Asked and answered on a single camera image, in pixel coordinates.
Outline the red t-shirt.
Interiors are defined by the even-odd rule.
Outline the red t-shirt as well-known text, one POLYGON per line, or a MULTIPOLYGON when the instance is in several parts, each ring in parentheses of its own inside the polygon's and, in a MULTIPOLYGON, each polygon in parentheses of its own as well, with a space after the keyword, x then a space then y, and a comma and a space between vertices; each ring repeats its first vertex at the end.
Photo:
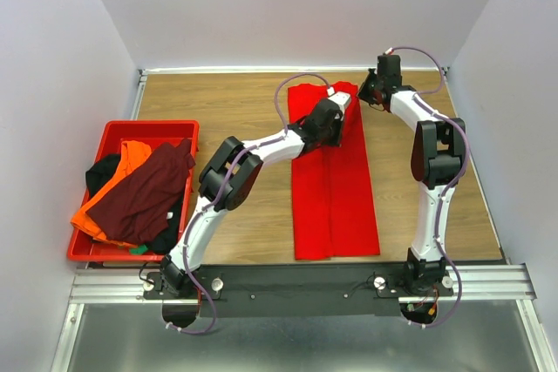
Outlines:
POLYGON ((291 164, 296 260, 380 254, 357 86, 338 81, 333 88, 351 96, 341 145, 321 147, 291 164))

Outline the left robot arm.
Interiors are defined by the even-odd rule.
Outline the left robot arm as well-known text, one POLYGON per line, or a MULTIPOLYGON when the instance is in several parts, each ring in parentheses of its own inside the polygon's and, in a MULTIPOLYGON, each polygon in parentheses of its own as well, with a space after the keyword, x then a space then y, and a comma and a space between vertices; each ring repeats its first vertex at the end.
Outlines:
POLYGON ((199 196, 179 242, 160 263, 163 287, 175 298, 196 284, 193 271, 224 216, 248 197, 265 166, 293 160, 323 146, 339 146, 350 95, 338 92, 320 99, 310 114, 261 139, 226 138, 202 170, 199 196))

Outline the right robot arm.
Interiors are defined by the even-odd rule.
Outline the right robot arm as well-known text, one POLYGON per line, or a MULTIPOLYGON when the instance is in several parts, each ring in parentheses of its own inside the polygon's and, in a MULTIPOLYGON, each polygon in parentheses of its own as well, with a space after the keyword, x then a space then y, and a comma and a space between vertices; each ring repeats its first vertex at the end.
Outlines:
POLYGON ((395 51, 391 48, 378 56, 357 96, 397 116, 414 131, 411 172, 419 188, 418 225, 400 277, 407 293, 419 295, 446 275, 449 207, 470 149, 462 119, 435 110, 420 92, 403 84, 401 58, 395 51))

